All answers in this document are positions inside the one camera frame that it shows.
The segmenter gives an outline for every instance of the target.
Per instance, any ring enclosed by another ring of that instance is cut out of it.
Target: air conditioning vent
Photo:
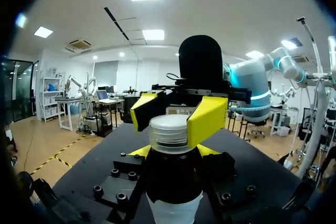
[[[91,43],[87,42],[84,39],[76,39],[69,43],[69,46],[77,49],[77,50],[87,50],[91,48]]]
[[[92,44],[83,38],[73,40],[67,43],[63,48],[63,52],[72,54],[84,54],[91,50]]]
[[[310,62],[309,57],[305,55],[295,55],[295,56],[292,56],[292,58],[296,63]]]

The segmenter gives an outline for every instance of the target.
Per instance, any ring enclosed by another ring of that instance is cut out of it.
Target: clear bottle cap
[[[187,146],[187,119],[189,115],[159,115],[151,119],[149,140],[153,149],[168,154],[185,153]]]

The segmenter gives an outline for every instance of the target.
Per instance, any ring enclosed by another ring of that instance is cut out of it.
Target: yellow black warning tape
[[[55,158],[55,156],[48,158],[47,161],[45,161],[43,164],[41,164],[39,167],[37,167],[37,168],[31,173],[31,175],[34,174],[34,173],[36,173],[38,170],[40,170],[44,165],[46,165],[49,161],[53,160],[54,158]]]
[[[74,142],[72,142],[71,144],[69,144],[67,147],[61,149],[58,153],[55,154],[55,156],[57,156],[58,154],[62,153],[63,151],[65,151],[67,148],[69,148],[70,146],[72,146],[73,144],[77,143],[79,140],[85,138],[85,135],[81,136],[80,138],[76,139]]]
[[[37,167],[33,172],[31,172],[30,175],[36,173],[38,170],[40,170],[44,165],[46,165],[48,162],[50,162],[53,159],[57,159],[58,161],[60,161],[61,163],[69,166],[70,168],[72,167],[72,165],[70,165],[69,163],[61,160],[59,157],[57,157],[58,154],[62,153],[63,151],[65,151],[67,148],[69,148],[70,146],[72,146],[73,144],[77,143],[79,140],[85,138],[86,135],[83,135],[81,137],[79,137],[78,139],[76,139],[75,141],[73,141],[71,144],[69,144],[67,147],[61,149],[58,153],[56,153],[54,156],[48,158],[43,164],[41,164],[39,167]]]
[[[69,166],[70,168],[72,168],[72,165],[70,165],[68,162],[65,162],[64,160],[61,160],[59,157],[55,156],[55,159],[57,159],[58,161],[60,161],[61,163],[65,164],[66,166]]]

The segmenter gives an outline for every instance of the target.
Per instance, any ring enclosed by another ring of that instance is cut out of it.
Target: wooden floor
[[[78,118],[74,117],[73,128],[76,129]],[[240,122],[236,122],[235,130],[239,130]],[[24,119],[13,123],[9,127],[17,144],[18,161],[14,166],[15,171],[25,170],[29,173],[35,171],[41,164],[53,157],[61,149],[65,148],[82,136],[74,131],[60,129],[58,120],[47,123],[38,121],[36,117]],[[289,152],[293,140],[293,133],[287,137],[269,136],[270,129],[267,126],[260,127],[266,137],[251,137],[251,145],[255,146],[274,160],[280,159]],[[102,138],[86,136],[77,141],[57,156],[64,162],[74,165],[88,151],[101,142]],[[33,178],[43,178],[52,186],[70,169],[69,166],[57,159],[51,159],[47,164],[33,174]]]

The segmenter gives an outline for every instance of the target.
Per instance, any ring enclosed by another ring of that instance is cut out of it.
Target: white shelving unit
[[[55,97],[62,95],[64,91],[64,74],[58,74],[59,78],[48,77],[47,71],[43,71],[42,78],[40,80],[40,106],[42,110],[41,118],[47,122],[47,119],[58,116],[57,102],[55,102]],[[48,91],[49,84],[52,84],[57,89],[56,91]]]

